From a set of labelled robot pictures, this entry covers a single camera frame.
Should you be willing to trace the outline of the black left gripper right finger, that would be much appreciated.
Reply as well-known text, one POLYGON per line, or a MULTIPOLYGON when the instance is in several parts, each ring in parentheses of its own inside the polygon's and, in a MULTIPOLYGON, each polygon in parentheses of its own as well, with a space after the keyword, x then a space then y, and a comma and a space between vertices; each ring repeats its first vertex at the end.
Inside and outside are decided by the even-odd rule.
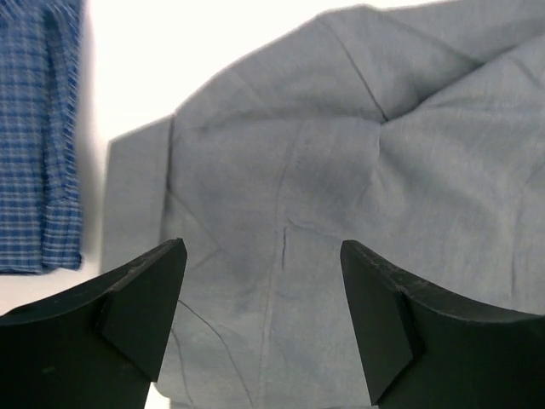
POLYGON ((373 406, 543 407, 541 315, 448 291, 354 240, 340 260, 373 406))

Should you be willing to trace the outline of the grey long sleeve shirt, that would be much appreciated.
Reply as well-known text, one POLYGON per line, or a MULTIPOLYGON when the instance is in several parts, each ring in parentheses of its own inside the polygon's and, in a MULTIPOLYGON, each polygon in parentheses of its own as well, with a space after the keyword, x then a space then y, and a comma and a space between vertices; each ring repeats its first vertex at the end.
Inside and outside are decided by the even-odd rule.
POLYGON ((544 310, 544 4, 322 14, 116 139, 102 267, 188 258, 174 408, 366 408, 355 239, 451 291, 544 310))

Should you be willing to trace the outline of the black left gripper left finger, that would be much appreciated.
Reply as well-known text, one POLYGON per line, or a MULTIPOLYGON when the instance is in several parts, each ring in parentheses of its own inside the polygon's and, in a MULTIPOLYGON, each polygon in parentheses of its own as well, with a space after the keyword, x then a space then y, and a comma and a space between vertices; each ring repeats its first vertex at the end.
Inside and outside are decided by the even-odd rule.
POLYGON ((157 382, 186 267, 171 239, 1 317, 3 408, 142 408, 157 382))

